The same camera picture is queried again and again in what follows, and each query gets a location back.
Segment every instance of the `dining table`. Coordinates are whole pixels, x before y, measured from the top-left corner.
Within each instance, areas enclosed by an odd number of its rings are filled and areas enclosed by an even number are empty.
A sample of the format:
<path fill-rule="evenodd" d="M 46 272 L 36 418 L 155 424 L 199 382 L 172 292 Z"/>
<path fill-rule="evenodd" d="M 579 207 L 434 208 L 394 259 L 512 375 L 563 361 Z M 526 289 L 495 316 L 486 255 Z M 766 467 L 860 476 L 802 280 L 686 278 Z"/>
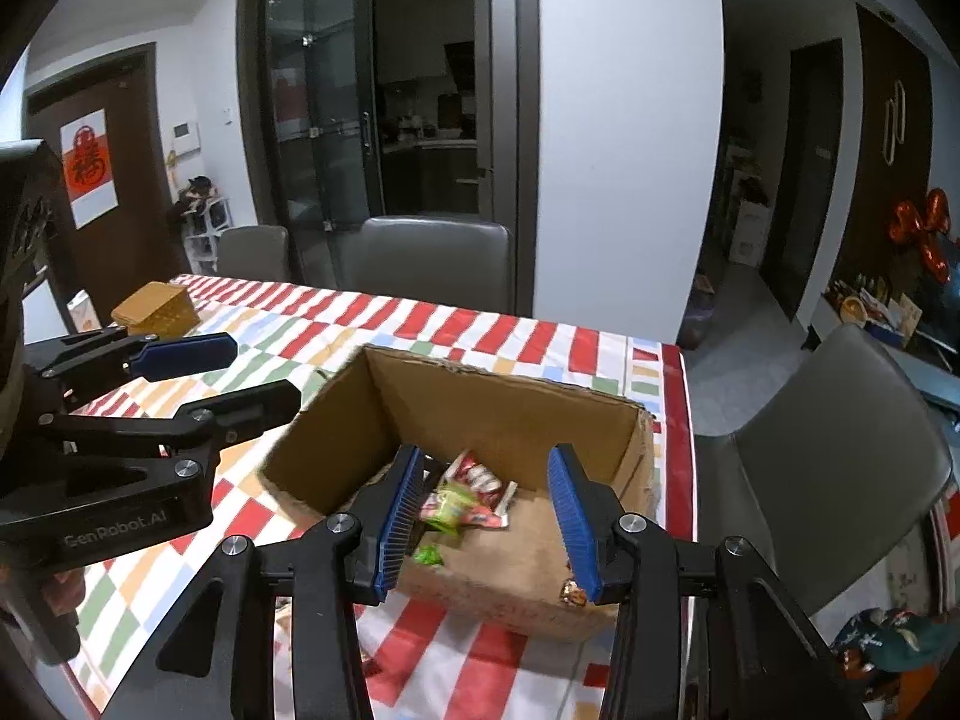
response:
<path fill-rule="evenodd" d="M 676 538 L 696 538 L 693 433 L 677 346 L 386 295 L 195 274 L 173 283 L 188 290 L 200 318 L 191 334 L 230 333 L 236 360 L 225 370 L 130 381 L 83 413 L 169 418 L 184 403 L 281 379 L 299 388 L 304 408 L 362 344 L 405 349 L 642 406 L 653 418 L 656 522 Z M 68 673 L 89 697 L 91 716 L 221 539 L 243 533 L 265 544 L 301 534 L 256 475 L 285 430 L 222 451 L 208 527 L 86 569 L 82 645 Z M 357 608 L 356 624 L 371 656 L 367 688 L 377 720 L 586 720 L 599 713 L 613 629 L 586 642 L 527 637 L 397 591 L 379 607 Z M 280 618 L 274 654 L 275 716 L 284 720 L 293 717 L 293 693 L 289 625 Z"/>

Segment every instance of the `red balloon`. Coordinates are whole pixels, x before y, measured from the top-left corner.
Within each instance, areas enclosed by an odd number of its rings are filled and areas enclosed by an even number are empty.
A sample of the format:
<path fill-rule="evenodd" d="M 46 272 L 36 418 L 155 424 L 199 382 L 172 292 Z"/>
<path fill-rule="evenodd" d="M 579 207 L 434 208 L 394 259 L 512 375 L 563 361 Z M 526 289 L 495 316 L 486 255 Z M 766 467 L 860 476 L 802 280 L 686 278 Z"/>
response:
<path fill-rule="evenodd" d="M 946 235 L 950 231 L 950 209 L 947 205 L 947 193 L 942 189 L 931 189 L 926 196 L 926 219 L 923 229 Z"/>
<path fill-rule="evenodd" d="M 937 242 L 930 235 L 926 236 L 924 241 L 920 241 L 920 259 L 923 260 L 923 266 L 930 271 L 941 284 L 946 284 L 950 279 L 950 271 L 944 255 L 940 252 Z"/>
<path fill-rule="evenodd" d="M 917 206 L 909 200 L 902 200 L 897 203 L 894 215 L 894 220 L 887 228 L 887 235 L 895 244 L 909 244 L 923 231 Z"/>

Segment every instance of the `woven basket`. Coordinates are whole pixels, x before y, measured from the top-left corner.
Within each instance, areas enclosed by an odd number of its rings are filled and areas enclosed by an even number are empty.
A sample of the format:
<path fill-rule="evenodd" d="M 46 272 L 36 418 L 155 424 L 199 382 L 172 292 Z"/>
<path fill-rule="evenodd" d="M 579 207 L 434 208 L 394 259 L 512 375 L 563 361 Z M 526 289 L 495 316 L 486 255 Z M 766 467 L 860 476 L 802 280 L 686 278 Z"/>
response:
<path fill-rule="evenodd" d="M 200 323 L 186 287 L 151 281 L 110 312 L 131 336 L 156 333 L 162 340 L 180 338 Z"/>

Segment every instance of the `brown door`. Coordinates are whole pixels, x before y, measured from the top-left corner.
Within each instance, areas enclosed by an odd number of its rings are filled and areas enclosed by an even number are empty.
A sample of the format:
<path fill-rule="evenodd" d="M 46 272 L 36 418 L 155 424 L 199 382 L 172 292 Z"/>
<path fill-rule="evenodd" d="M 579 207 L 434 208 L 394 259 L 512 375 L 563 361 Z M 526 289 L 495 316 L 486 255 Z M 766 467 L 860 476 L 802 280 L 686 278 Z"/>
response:
<path fill-rule="evenodd" d="M 892 278 L 896 247 L 887 225 L 901 200 L 923 213 L 930 176 L 932 99 L 923 52 L 870 11 L 857 6 L 863 50 L 863 125 L 850 213 L 833 277 Z"/>
<path fill-rule="evenodd" d="M 66 142 L 76 146 L 67 151 L 65 167 L 72 200 L 53 209 L 50 266 L 66 295 L 89 293 L 101 322 L 148 281 L 165 281 L 183 269 L 181 245 L 165 217 L 171 202 L 147 66 L 144 53 L 109 61 L 27 101 L 28 137 L 42 138 L 61 154 L 66 127 Z"/>

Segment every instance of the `blue gripper pad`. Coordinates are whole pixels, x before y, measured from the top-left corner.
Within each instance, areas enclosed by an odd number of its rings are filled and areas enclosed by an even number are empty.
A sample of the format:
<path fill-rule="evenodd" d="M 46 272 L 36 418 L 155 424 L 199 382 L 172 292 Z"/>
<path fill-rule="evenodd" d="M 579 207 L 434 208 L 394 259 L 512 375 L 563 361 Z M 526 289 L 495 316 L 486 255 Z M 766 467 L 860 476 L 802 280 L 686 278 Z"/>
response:
<path fill-rule="evenodd" d="M 148 382 L 176 379 L 193 373 L 230 367 L 237 359 L 237 342 L 230 333 L 154 341 L 130 360 L 131 376 Z"/>

